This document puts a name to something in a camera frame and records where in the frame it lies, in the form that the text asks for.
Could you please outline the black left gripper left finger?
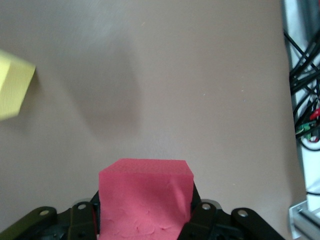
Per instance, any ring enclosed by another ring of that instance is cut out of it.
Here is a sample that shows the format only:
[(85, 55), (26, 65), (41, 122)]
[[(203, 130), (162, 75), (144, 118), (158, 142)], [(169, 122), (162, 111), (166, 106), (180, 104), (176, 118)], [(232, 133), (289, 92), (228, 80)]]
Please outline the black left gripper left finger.
[(2, 240), (96, 240), (100, 233), (100, 198), (80, 201), (58, 213), (38, 207), (0, 233)]

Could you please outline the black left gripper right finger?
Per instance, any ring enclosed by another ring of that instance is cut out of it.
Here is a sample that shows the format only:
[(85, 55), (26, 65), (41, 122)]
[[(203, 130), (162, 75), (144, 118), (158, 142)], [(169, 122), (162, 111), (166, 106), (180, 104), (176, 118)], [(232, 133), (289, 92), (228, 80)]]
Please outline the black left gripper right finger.
[(179, 240), (282, 240), (283, 237), (257, 212), (240, 207), (231, 214), (214, 200), (201, 199), (193, 187), (191, 217)]

